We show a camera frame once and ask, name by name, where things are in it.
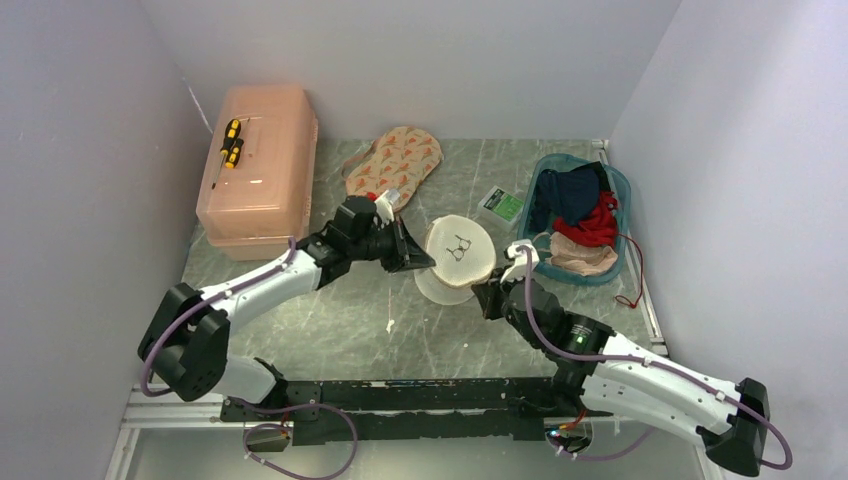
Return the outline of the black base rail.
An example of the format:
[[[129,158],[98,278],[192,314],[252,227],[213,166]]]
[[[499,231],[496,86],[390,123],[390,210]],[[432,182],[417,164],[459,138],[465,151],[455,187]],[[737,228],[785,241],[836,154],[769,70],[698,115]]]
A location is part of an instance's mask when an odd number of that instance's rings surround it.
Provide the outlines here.
[[[296,446],[360,441],[507,437],[541,441],[589,411],[548,377],[292,381],[283,403],[252,410],[227,398],[225,423],[287,422]]]

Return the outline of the red cloth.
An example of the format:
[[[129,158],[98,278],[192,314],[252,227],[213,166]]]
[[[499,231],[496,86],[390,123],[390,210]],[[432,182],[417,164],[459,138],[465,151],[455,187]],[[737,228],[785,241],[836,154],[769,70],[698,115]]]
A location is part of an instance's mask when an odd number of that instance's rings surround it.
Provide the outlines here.
[[[562,217],[556,218],[553,229],[577,245],[599,248],[614,247],[619,236],[615,212],[618,200],[611,191],[601,191],[594,209],[576,225],[569,225]]]

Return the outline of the green white small box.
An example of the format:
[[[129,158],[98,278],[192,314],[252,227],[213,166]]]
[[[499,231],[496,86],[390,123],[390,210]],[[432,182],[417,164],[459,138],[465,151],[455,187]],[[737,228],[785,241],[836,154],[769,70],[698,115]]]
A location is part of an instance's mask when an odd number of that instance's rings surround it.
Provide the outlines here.
[[[511,231],[517,225],[524,206],[521,198],[493,186],[479,201],[476,216],[504,231]]]

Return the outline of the patterned beige oven mitt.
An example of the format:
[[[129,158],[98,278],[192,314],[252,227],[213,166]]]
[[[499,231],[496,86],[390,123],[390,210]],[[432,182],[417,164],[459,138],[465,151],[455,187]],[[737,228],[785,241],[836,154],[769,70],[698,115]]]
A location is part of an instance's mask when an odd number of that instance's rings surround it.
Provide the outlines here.
[[[399,197],[393,207],[398,213],[443,159],[435,136],[415,126],[399,126],[378,137],[364,153],[348,159],[341,175],[348,196],[378,197],[396,190]]]

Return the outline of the beige pink cloth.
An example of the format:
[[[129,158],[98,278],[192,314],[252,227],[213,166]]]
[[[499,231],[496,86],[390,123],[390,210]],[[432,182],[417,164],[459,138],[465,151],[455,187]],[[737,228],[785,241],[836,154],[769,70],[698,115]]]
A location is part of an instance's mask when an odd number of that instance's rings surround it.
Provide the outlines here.
[[[606,273],[619,257],[608,245],[586,247],[559,232],[550,238],[550,254],[549,264],[584,277]]]

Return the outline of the yellow black screwdriver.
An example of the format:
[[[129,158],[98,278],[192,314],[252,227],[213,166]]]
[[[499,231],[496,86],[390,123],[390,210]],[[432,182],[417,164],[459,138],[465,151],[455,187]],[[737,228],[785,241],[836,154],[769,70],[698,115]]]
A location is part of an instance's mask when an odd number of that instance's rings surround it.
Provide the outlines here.
[[[220,164],[211,184],[212,189],[216,188],[219,177],[225,169],[234,169],[238,165],[243,145],[244,140],[242,138],[228,139],[224,141],[220,150]]]
[[[221,151],[229,152],[240,137],[242,122],[237,119],[231,119],[224,129],[224,137],[222,140]]]

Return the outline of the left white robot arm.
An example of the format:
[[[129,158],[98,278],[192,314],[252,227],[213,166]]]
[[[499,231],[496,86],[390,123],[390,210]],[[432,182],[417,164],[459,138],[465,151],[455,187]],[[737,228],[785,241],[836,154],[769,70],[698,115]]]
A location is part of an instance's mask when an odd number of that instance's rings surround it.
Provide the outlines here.
[[[191,402],[217,393],[248,404],[261,419],[279,417],[288,403],[287,380],[265,360],[231,355],[231,335],[328,286],[359,261],[377,261],[387,273],[436,264],[387,200],[349,196],[321,230],[289,239],[280,257],[217,285],[171,287],[138,347],[143,394]]]

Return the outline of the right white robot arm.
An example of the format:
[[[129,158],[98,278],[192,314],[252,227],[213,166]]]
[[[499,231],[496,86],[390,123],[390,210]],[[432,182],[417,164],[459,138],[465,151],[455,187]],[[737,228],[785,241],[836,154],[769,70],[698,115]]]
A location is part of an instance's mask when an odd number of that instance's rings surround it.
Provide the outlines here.
[[[565,310],[536,281],[472,288],[483,316],[504,320],[557,366],[557,411],[623,415],[700,445],[719,467],[759,475],[770,418],[768,391],[752,378],[721,380],[654,354],[612,327]]]

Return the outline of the pink plastic storage box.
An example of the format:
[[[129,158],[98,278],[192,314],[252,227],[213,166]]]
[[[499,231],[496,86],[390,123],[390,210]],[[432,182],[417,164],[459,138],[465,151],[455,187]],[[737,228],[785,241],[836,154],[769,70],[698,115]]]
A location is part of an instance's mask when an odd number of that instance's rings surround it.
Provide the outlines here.
[[[237,118],[244,140],[234,169],[220,164],[224,129]],[[270,260],[310,223],[318,121],[297,84],[236,86],[214,129],[196,205],[209,244],[235,261]]]

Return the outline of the white mesh laundry bag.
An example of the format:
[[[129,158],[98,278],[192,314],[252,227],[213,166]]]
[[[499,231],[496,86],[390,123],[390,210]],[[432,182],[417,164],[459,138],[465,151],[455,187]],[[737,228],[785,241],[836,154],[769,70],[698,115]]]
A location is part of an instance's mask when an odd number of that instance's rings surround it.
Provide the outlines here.
[[[416,286],[425,298],[443,306],[470,300],[471,287],[484,283],[496,265],[489,233],[474,220],[459,215],[433,220],[424,250],[435,265],[415,272]]]

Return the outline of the navy blue cloth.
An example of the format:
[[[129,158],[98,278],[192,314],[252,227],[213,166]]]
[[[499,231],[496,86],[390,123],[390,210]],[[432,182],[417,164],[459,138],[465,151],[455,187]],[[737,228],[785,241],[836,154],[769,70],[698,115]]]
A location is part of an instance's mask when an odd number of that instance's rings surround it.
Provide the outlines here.
[[[577,226],[599,202],[602,191],[609,189],[606,171],[599,162],[570,171],[542,170],[537,177],[528,223],[533,231],[547,228],[551,215],[567,226]]]

